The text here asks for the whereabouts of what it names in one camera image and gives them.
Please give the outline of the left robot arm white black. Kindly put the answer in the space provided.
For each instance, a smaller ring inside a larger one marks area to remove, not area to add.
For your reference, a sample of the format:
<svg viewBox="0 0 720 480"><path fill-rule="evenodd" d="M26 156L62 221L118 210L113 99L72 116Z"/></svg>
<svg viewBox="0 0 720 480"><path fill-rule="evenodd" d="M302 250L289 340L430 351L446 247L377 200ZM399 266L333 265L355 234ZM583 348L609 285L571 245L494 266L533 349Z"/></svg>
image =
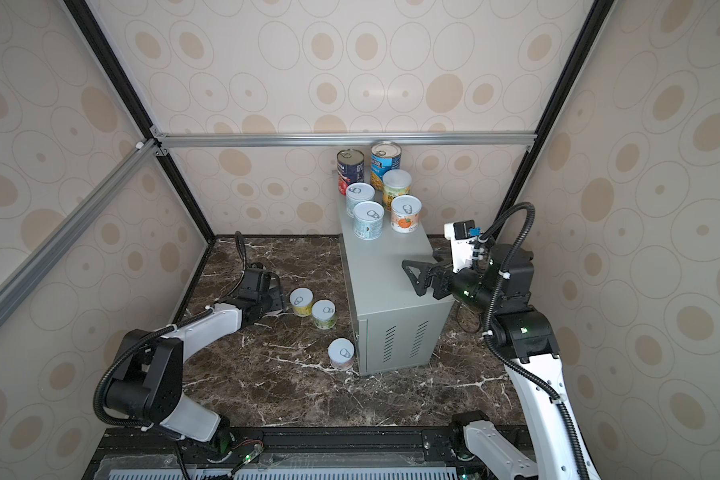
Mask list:
<svg viewBox="0 0 720 480"><path fill-rule="evenodd" d="M128 332L94 390L94 414L110 426L156 430L215 455L228 453L234 441L229 420L183 392L184 364L285 306L279 277L254 263L230 293L202 313L155 331Z"/></svg>

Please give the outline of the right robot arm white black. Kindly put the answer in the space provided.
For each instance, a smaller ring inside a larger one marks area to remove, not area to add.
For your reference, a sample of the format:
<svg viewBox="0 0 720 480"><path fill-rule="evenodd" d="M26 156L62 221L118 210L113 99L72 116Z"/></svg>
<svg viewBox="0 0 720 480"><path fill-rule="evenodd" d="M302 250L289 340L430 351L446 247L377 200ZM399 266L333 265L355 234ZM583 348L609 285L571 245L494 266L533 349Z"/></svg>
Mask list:
<svg viewBox="0 0 720 480"><path fill-rule="evenodd" d="M547 317L530 303L533 255L510 244L491 247L485 270L405 260L415 293L447 296L478 314L481 338L504 366L521 401L535 457L487 420L462 427L462 450L499 479L596 479L568 399L560 347Z"/></svg>

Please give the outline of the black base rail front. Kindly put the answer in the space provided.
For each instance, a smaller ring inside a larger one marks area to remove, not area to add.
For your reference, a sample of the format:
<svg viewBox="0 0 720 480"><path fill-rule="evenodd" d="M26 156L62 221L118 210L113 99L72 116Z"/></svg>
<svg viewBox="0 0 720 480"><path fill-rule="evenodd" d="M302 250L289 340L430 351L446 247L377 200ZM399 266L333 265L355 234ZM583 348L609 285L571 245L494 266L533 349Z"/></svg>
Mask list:
<svg viewBox="0 0 720 480"><path fill-rule="evenodd" d="M253 427L218 460L189 441L109 429L86 479L575 479L572 460L545 460L527 428L477 413L446 426Z"/></svg>

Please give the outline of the green label can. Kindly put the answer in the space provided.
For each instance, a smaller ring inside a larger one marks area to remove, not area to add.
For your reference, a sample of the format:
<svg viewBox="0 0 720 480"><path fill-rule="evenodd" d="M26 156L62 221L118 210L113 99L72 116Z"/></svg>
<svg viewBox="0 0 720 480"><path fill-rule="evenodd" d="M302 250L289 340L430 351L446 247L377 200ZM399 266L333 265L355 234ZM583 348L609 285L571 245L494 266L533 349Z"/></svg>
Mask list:
<svg viewBox="0 0 720 480"><path fill-rule="evenodd" d="M318 300L312 305L311 317L316 328L330 330L336 324L336 306L330 300Z"/></svg>

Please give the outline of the dark blue red soup can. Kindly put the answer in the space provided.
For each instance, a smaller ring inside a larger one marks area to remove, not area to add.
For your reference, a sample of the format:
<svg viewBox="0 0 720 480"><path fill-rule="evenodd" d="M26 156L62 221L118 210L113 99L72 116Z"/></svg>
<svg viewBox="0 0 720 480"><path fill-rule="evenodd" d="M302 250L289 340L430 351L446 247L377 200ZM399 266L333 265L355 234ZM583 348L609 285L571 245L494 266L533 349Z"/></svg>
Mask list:
<svg viewBox="0 0 720 480"><path fill-rule="evenodd" d="M346 194L352 184L365 182L365 156L360 150L340 150L336 155L336 166L338 190L342 195Z"/></svg>

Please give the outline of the diagonal aluminium rail left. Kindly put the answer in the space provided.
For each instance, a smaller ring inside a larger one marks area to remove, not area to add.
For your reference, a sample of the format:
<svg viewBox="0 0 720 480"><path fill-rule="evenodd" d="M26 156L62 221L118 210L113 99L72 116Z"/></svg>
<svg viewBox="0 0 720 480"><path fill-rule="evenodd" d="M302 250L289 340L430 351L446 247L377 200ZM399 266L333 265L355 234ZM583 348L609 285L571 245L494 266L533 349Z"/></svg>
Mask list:
<svg viewBox="0 0 720 480"><path fill-rule="evenodd" d="M156 151L154 139L132 150L0 285L0 328Z"/></svg>

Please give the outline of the white lid can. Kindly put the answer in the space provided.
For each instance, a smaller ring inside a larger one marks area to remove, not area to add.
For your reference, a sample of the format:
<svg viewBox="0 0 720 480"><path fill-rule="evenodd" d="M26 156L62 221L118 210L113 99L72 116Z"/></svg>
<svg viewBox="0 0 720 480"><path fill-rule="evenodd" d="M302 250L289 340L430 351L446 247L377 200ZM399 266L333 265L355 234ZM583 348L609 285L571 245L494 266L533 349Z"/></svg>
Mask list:
<svg viewBox="0 0 720 480"><path fill-rule="evenodd" d="M354 234L361 240L372 241L380 237L385 210L375 201L360 202L353 208Z"/></svg>
<svg viewBox="0 0 720 480"><path fill-rule="evenodd" d="M309 288L299 287L291 292L289 302L296 316L309 317L312 312L314 294Z"/></svg>

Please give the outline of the horizontal aluminium rail back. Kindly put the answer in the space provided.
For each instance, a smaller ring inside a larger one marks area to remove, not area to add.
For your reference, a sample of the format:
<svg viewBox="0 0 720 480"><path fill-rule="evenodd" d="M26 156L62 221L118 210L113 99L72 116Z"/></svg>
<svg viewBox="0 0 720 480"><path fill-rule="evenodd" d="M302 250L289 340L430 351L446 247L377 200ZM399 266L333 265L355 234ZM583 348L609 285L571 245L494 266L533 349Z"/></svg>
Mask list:
<svg viewBox="0 0 720 480"><path fill-rule="evenodd" d="M306 148L369 147L381 141L400 146L532 146L537 135L532 131L466 131L403 133L229 133L174 134L158 133L156 140L167 148Z"/></svg>

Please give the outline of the grey metal cabinet box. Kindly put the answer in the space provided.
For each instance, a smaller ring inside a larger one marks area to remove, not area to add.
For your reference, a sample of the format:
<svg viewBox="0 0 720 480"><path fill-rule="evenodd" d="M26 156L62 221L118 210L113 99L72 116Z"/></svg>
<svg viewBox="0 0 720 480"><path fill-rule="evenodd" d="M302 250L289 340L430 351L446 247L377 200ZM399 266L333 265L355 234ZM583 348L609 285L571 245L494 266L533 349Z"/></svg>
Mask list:
<svg viewBox="0 0 720 480"><path fill-rule="evenodd" d="M341 260L359 373L366 376L427 364L453 299L417 295L402 262L432 262L429 238L421 227L399 233L386 218L379 238L360 239L347 214L345 196L337 186L332 194L341 225Z"/></svg>

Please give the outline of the teal label can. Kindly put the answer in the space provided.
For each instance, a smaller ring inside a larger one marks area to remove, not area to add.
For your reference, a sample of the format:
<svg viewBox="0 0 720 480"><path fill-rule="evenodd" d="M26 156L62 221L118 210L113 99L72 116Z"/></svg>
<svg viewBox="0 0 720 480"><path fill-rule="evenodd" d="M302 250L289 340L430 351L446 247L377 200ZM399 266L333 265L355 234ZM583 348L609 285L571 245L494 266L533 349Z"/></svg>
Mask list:
<svg viewBox="0 0 720 480"><path fill-rule="evenodd" d="M375 193L375 189L370 184L364 182L350 184L345 190L347 214L353 217L355 207L359 203L373 201Z"/></svg>

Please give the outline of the black corner frame post left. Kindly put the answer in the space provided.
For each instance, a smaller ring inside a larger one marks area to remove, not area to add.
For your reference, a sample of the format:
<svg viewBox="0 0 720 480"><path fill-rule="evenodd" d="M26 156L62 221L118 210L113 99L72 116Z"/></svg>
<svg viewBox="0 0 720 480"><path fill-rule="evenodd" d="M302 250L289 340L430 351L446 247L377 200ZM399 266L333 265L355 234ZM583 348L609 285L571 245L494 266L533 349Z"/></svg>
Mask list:
<svg viewBox="0 0 720 480"><path fill-rule="evenodd" d="M139 97L133 83L124 70L123 65L113 50L110 41L106 38L99 22L96 20L94 11L91 9L87 1L65 0L62 1L62 4L71 15L73 22L80 30L83 38L108 77L121 102L126 107L131 119L135 122L139 132L147 140L154 140L156 142L159 147L157 160L163 172L166 174L171 185L174 187L174 190L178 194L179 199L183 203L191 219L198 227L201 236L208 244L212 244L216 239L215 233L213 232L205 215L202 213L194 195L190 192L188 184L183 175L180 173L180 170L174 162L174 159L171 157L171 154L157 138L157 129L155 124L147 112L145 105Z"/></svg>

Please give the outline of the yellow label can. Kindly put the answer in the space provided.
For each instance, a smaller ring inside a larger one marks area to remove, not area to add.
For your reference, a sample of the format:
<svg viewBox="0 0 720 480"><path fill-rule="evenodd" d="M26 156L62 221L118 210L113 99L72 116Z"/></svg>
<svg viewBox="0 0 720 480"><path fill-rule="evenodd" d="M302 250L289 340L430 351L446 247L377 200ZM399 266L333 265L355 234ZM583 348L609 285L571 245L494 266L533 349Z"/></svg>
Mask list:
<svg viewBox="0 0 720 480"><path fill-rule="evenodd" d="M402 195L408 195L412 183L411 175L402 169L390 169L382 177L382 202L387 211L392 201Z"/></svg>

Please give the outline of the peach label can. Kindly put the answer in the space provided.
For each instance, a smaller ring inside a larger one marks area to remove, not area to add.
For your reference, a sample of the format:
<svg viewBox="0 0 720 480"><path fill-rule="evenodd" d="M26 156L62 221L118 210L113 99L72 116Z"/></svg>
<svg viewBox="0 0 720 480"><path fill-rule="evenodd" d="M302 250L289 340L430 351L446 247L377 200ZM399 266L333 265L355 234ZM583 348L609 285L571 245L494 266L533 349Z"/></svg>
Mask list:
<svg viewBox="0 0 720 480"><path fill-rule="evenodd" d="M412 233L419 226L422 202L412 195L401 195L390 204L391 226L399 233Z"/></svg>

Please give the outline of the black corner frame post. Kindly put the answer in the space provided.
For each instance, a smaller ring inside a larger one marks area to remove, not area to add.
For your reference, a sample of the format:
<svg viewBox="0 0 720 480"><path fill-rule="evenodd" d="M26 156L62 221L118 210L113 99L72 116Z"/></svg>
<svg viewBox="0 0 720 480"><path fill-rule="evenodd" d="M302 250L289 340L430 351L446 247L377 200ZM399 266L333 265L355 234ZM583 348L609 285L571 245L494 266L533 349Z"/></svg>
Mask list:
<svg viewBox="0 0 720 480"><path fill-rule="evenodd" d="M145 105L139 97L133 83L124 70L123 65L113 50L110 41L106 38L99 22L96 20L94 11L91 9L87 1L65 0L62 1L62 4L71 15L73 22L80 30L83 38L108 77L121 102L126 107L131 119L135 122L139 132L147 140L154 140L156 142L159 147L157 160L163 172L166 174L171 185L174 187L174 190L178 194L179 199L183 203L191 219L198 227L201 236L208 244L212 244L216 239L215 233L213 232L205 215L202 213L194 195L190 192L188 184L183 175L180 173L180 170L174 162L174 159L171 157L171 154L157 138L157 129L155 124L147 112Z"/></svg>
<svg viewBox="0 0 720 480"><path fill-rule="evenodd" d="M522 193L543 147L546 145L562 109L573 90L575 82L583 70L603 26L607 22L614 4L614 0L596 0L592 2L582 29L579 31L573 43L560 77L552 89L550 98L542 112L535 130L535 141L531 147L527 148L526 153L523 155L514 173L509 188L499 207L495 218L496 221L499 221L502 215L516 204Z"/></svg>

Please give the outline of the blue progresso soup can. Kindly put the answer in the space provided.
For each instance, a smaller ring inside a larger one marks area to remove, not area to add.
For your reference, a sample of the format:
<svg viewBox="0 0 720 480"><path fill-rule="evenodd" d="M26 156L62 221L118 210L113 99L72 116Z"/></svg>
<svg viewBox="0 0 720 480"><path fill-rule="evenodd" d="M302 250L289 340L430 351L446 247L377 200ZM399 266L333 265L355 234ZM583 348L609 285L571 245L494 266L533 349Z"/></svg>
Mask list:
<svg viewBox="0 0 720 480"><path fill-rule="evenodd" d="M400 168L402 149L391 141L380 141L370 149L371 185L376 190L383 189L383 176L390 170Z"/></svg>

